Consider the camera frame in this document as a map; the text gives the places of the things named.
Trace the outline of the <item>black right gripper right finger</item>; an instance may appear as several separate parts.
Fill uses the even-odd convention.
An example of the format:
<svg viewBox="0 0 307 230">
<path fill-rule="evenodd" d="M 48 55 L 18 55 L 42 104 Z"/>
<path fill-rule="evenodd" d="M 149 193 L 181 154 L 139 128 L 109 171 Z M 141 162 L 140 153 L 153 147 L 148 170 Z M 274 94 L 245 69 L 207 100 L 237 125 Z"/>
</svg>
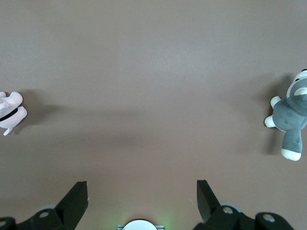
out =
<svg viewBox="0 0 307 230">
<path fill-rule="evenodd" d="M 260 212 L 254 219 L 230 205 L 221 205 L 206 180 L 197 181 L 197 204 L 202 218 L 194 230 L 295 230 L 282 216 Z"/>
</svg>

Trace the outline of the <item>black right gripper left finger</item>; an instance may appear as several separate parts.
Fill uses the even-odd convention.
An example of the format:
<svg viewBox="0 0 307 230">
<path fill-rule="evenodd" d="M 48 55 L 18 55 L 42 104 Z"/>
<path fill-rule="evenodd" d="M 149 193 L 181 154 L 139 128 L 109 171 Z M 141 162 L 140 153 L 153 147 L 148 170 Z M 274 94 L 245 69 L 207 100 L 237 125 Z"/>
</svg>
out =
<svg viewBox="0 0 307 230">
<path fill-rule="evenodd" d="M 87 208 L 87 182 L 77 182 L 54 208 L 40 210 L 18 224 L 12 217 L 0 218 L 0 230 L 75 230 Z"/>
</svg>

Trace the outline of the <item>pale pink dog plush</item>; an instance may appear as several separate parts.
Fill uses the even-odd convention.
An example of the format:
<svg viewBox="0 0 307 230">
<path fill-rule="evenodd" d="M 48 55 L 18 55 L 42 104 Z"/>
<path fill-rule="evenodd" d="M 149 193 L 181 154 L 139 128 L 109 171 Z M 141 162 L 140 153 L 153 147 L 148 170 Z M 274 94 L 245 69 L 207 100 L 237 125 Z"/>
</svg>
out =
<svg viewBox="0 0 307 230">
<path fill-rule="evenodd" d="M 3 133 L 7 136 L 28 114 L 21 106 L 23 97 L 19 92 L 12 92 L 9 96 L 0 92 L 0 128 L 6 129 Z"/>
</svg>

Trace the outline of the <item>grey white husky plush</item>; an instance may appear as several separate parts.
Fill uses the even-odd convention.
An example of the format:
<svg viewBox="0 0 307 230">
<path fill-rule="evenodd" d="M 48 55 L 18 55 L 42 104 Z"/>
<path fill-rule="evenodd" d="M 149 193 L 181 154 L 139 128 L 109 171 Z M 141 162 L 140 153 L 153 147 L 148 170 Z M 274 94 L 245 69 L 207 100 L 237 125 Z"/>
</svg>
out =
<svg viewBox="0 0 307 230">
<path fill-rule="evenodd" d="M 275 96 L 270 101 L 272 115 L 264 124 L 284 132 L 281 154 L 288 160 L 298 161 L 303 151 L 301 131 L 307 126 L 307 69 L 297 74 L 286 96 Z"/>
</svg>

